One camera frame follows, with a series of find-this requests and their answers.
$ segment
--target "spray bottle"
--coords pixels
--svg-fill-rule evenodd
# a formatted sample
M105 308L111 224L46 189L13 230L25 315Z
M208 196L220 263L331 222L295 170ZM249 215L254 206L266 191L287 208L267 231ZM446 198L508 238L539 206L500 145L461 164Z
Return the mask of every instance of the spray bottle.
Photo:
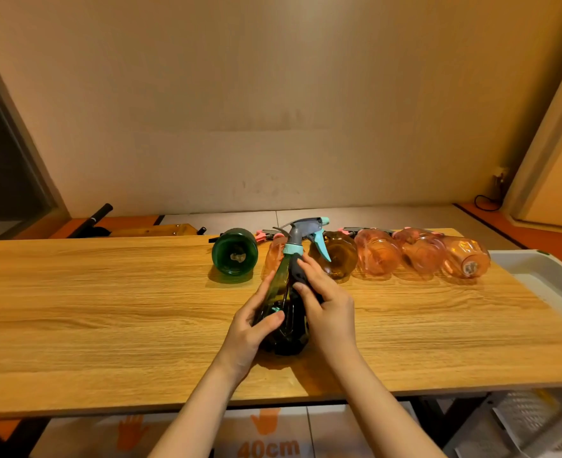
M330 223L330 220L327 217L313 217L295 220L277 228L288 238L284 247L284 257L272 279L262 305L255 312L253 323L255 325L279 310L283 310L285 313L285 319L281 326L262 341L261 348L267 352L273 352L277 355L295 355L299 354L308 342L308 325L304 303L300 294L293 288L293 284L299 282L310 285L297 260L304 252L302 239L306 238L317 246L322 257L331 261L323 239L323 226L328 223ZM288 225L291 225L289 234L284 230ZM321 296L316 292L314 294L317 300L323 303Z

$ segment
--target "wooden table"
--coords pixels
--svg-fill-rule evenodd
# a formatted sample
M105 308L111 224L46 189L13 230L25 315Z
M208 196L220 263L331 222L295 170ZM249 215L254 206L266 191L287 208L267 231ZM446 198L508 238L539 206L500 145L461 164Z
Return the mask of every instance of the wooden table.
M0 241L0 418L178 408L261 281L207 236ZM562 385L562 317L497 265L475 281L351 277L357 342L396 394ZM259 355L235 404L342 398L312 346Z

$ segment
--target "spray nozzle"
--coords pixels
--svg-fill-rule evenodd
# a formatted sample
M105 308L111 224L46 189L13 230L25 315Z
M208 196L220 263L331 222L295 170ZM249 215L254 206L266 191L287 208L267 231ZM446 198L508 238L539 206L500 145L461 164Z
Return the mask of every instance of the spray nozzle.
M294 220L287 223L276 230L282 231L288 237L285 244L284 253L302 255L304 249L302 248L302 239L306 238L310 242L315 243L319 253L328 261L331 262L330 255L327 253L326 243L323 240L323 227L328 225L330 219L327 217L311 217L308 219ZM288 234L284 228L291 225L290 233Z

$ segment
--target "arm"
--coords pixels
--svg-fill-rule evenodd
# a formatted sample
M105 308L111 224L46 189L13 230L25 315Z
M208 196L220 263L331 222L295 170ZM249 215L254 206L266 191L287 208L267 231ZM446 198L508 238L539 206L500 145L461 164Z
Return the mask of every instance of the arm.
M325 300L320 306L308 286L294 285L304 301L311 338L345 391L375 456L443 458L442 451L382 385L361 356L355 342L351 295L307 254L298 263L308 282Z
M285 318L283 311L279 311L251 326L273 276L270 274L262 281L258 291L237 311L222 348L150 458L209 456L228 400L247 376L262 340Z

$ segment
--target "orange hand sign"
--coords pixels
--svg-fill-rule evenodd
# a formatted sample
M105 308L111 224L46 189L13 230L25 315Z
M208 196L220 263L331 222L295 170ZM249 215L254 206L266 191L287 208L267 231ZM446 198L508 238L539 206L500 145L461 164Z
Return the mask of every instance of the orange hand sign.
M281 408L262 408L260 416L251 415L256 429L261 435L268 435L277 431L278 416Z
M118 443L116 448L119 451L130 451L137 446L141 437L150 429L150 426L141 428L143 415L127 416L126 421L118 423Z

